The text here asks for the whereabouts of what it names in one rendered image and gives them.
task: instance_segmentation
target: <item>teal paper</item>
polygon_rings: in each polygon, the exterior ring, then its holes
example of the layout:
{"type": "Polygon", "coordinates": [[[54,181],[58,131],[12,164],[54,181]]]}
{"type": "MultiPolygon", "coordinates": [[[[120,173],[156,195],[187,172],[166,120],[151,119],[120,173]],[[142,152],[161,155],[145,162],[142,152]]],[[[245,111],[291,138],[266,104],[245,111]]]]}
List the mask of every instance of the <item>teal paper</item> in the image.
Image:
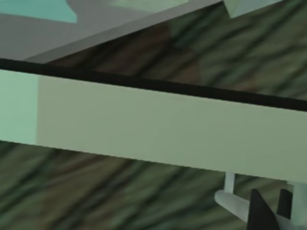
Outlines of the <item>teal paper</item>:
{"type": "Polygon", "coordinates": [[[38,76],[0,70],[0,140],[36,144],[38,76]]]}
{"type": "Polygon", "coordinates": [[[0,0],[0,14],[76,23],[77,15],[66,0],[0,0]]]}

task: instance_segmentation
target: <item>wooden floor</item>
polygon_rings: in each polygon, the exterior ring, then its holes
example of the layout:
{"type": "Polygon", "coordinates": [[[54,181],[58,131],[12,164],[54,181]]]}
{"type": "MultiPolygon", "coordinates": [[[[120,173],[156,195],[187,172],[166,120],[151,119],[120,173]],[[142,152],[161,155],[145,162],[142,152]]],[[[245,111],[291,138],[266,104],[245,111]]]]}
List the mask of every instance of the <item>wooden floor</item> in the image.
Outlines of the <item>wooden floor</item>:
{"type": "MultiPolygon", "coordinates": [[[[306,13],[284,0],[229,19],[219,3],[51,64],[304,100],[306,13]]],[[[223,172],[2,142],[0,181],[0,230],[246,228],[213,200],[223,172]]],[[[276,210],[286,186],[240,175],[235,193],[276,210]]]]}

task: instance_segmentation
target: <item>teal object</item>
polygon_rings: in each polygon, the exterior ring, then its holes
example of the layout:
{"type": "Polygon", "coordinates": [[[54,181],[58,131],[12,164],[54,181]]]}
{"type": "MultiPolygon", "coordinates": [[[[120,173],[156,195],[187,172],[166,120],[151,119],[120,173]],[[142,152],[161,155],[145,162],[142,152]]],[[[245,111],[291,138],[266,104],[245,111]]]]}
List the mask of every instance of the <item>teal object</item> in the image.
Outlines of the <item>teal object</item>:
{"type": "Polygon", "coordinates": [[[0,70],[0,140],[36,144],[38,76],[0,70]]]}
{"type": "Polygon", "coordinates": [[[0,0],[0,14],[77,23],[66,0],[0,0]]]}

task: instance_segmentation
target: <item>gray surface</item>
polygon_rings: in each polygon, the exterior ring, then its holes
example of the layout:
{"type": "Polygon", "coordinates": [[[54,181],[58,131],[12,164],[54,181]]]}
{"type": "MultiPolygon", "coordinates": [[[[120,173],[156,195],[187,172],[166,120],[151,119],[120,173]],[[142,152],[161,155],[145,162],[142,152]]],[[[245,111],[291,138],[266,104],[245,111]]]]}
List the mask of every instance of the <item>gray surface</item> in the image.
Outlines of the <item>gray surface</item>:
{"type": "Polygon", "coordinates": [[[115,7],[110,1],[69,1],[76,24],[0,14],[0,58],[51,61],[221,0],[190,0],[160,13],[115,7]]]}

